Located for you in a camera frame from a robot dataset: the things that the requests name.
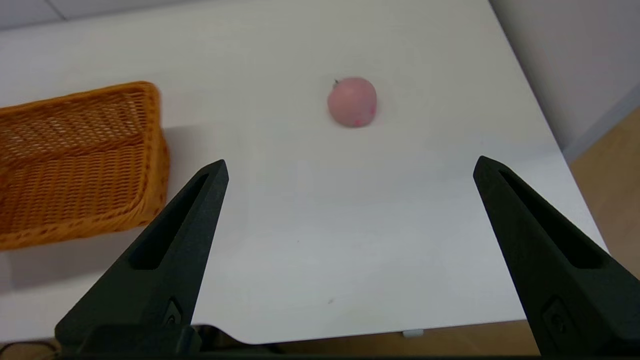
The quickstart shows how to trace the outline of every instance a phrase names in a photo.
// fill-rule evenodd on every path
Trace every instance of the white table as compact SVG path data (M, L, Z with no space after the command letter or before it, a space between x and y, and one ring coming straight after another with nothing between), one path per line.
M170 195L230 183L194 322L247 343L524 318L472 180L509 165L604 246L489 4L219 0L0 33L0 106L162 91ZM345 129L334 79L380 112ZM0 254L0 341L56 322L139 229Z

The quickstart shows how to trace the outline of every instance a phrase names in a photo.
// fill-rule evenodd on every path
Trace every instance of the wicker basket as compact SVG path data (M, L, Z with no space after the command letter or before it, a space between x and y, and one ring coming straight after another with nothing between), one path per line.
M145 82L0 109L0 250L149 223L169 174L159 112Z

